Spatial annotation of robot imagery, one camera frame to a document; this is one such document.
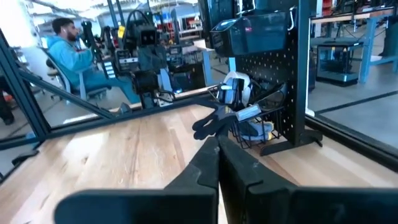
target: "cable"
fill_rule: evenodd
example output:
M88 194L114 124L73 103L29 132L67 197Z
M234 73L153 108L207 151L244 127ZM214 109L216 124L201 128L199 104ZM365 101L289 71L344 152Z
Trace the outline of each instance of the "cable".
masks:
M361 40L361 38L365 35L365 33L364 33L364 34L362 34L361 37L356 37L344 25L342 25L342 26L343 26L344 30L346 30L349 35L351 35L354 38L358 38L357 41Z

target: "wooden tabletop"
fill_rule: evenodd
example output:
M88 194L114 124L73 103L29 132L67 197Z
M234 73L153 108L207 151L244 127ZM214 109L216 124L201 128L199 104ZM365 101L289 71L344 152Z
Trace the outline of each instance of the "wooden tabletop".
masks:
M370 12L359 12L354 16L354 19L369 19L369 18L378 17L378 16L391 16L393 12L394 12L394 10L391 8L379 9L379 10L370 11ZM352 20L352 18L353 18L352 13L345 13L345 14L340 14L337 16L325 16L325 17L311 18L311 23L316 24L316 23L324 23L324 22L350 21L350 20Z
M57 203L83 189L161 189L190 162L202 141L192 124L211 112L188 106L46 141L0 186L0 223L53 223ZM398 175L325 138L259 157L299 185L397 187ZM219 223L226 223L223 203Z

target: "office chair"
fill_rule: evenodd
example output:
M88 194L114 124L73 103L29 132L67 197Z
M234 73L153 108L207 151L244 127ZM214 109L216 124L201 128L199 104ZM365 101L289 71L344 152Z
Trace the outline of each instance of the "office chair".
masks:
M111 89L110 86L96 88L96 89L92 89L92 90L86 89L83 73L87 70L93 69L93 67L89 67L84 70L79 70L76 72L77 74L79 74L80 84L79 84L78 89L74 88L72 86L72 84L70 83L69 79L67 78L67 76L57 65L54 58L47 52L46 49L44 49L42 47L40 49L43 50L43 52L49 58L51 63L54 65L55 69L58 71L58 74L59 74L58 77L60 77L60 81L61 81L60 84L63 86L64 90L67 91L68 93L71 93L73 95L79 95L82 100L87 100L89 98L102 98L102 96L106 94L106 90Z

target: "black metal frame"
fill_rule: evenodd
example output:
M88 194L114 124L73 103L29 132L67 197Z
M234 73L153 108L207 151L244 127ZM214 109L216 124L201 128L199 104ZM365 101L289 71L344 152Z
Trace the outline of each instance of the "black metal frame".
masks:
M135 111L134 113L118 114L112 113L108 110L99 108L80 99L79 97L69 94L45 81L29 71L18 68L15 59L12 57L9 46L4 38L0 38L0 72L5 74L6 80L11 87L14 98L17 101L22 112L25 114L29 125L35 134L34 138L26 139L25 136L15 136L9 139L0 139L0 151L17 147L25 144L32 144L41 142L46 139L60 137L66 134L73 134L80 131L85 131L92 128L98 128L109 124L127 121L129 119L140 118L150 114L160 113L183 106L194 104L193 98L206 98L211 95L206 91L204 93L197 93L187 97L180 97L176 99L175 103L170 106L151 108L146 110ZM46 89L47 91L61 96L63 99L86 109L87 111L96 114L97 117L77 121L74 123L63 124L56 127L51 127L45 119L43 112L32 94L29 85Z
M308 23L306 21L302 21L300 23L300 26L305 26L308 28L308 24L309 21ZM306 68L307 63L304 60L305 58L308 57L308 55L306 55L307 50L303 50L303 48L305 48L308 45L308 37L306 37L308 35L308 32L304 32L305 30L298 32L298 46L300 46L300 50L298 52L300 55L298 55L297 57L299 59L297 70L300 72L307 70ZM35 142L39 142L40 144L46 139L57 138L66 134L73 134L80 131L86 131L88 129L98 128L113 123L127 121L129 119L140 118L151 114L161 113L163 111L173 110L176 108L192 105L194 104L192 97L204 97L204 98L211 97L211 95L209 95L208 93L200 93L197 95L188 96L186 98L179 98L176 103L163 108L151 108L142 111L135 111L134 113L122 114L116 116L115 114L112 114L109 111L99 109L75 96L71 96L62 90L54 88L52 85L43 82L39 78L34 77L33 75L27 72L21 72L17 68L14 58L12 57L9 51L9 46L6 44L6 41L3 38L0 38L0 64L1 64L0 72L5 74L6 80L8 84L10 84L11 90L14 93L15 100L17 101L22 112L25 114L29 122L29 125L32 127L32 130L35 133L35 138L30 138L30 139L26 139L25 136L15 136L9 139L0 139L0 151L25 144L32 144ZM299 95L297 95L297 98L305 99L305 97L303 96L306 87L306 85L303 84L304 81L306 81L305 75L298 75L298 77L299 79L297 80L297 82L301 84L297 86L298 88L296 88L296 91L300 93ZM27 82L35 83L36 85L46 88L55 94L61 95L65 99L70 100L72 103L75 103L78 106L81 106L82 108L85 108L97 114L98 116L95 118L85 119L82 121L68 123L51 128L46 119L44 118L43 113L41 112L30 88L28 88ZM303 100L299 100L296 102L299 103L299 105L297 105L298 110L296 111L296 115L301 116L305 114L305 107L304 107L305 102ZM331 137L334 140L352 148L353 150L358 151L364 156L372 160L375 160L376 162L394 171L398 171L398 157L387 153L385 150L383 150L380 147L372 146L372 144L368 142L364 142L361 139L354 138L353 136L344 133L344 131L336 127L330 126L329 124L326 124L322 121L319 121L316 118L307 116L305 118L305 124L304 124L304 119L296 120L296 122L297 124L300 125L300 127L304 127L304 125L307 125L313 129L318 129L324 132L328 137ZM319 133L315 133L313 131L305 131L305 130L303 131L304 132L297 133L298 138L294 142L286 141L280 144L276 144L275 149L271 151L270 148L268 147L266 149L267 154L269 154L269 152L283 151L286 149L290 149L292 147L297 147L299 145L313 142L314 141L313 134L316 134L315 139L319 137L317 136Z
M116 15L114 13L112 0L108 0L108 7L109 7L109 11L111 12L113 27L119 27L118 20L116 19Z
M236 70L247 73L252 79L273 84L287 83L287 96L281 115L283 123L277 131L286 141L263 147L260 155L286 151L295 147L317 142L320 146L322 134L305 129L305 99L307 91L309 3L304 0L283 0L268 2L270 11L288 11L297 7L298 19L292 30L286 34L282 50L236 57ZM254 6L251 0L243 1L243 11Z

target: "black metal post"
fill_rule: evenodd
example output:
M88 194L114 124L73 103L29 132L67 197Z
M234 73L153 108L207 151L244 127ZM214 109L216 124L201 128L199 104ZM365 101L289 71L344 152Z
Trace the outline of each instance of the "black metal post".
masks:
M126 23L125 23L124 17L123 17L122 7L120 5L120 1L119 0L116 0L116 5L117 5L118 11L119 11L120 23L122 24L122 26L126 26Z
M108 6L109 6L109 11L110 11L110 13L111 13L113 26L114 26L115 28L117 28L117 27L119 27L119 24L118 24L118 20L116 19L116 15L115 15L115 13L114 13L112 0L108 0Z
M36 102L29 83L25 82L19 74L16 59L11 55L7 41L0 29L0 73L5 75L13 98L21 111L25 114L33 132L38 138L44 138L51 130L43 112Z

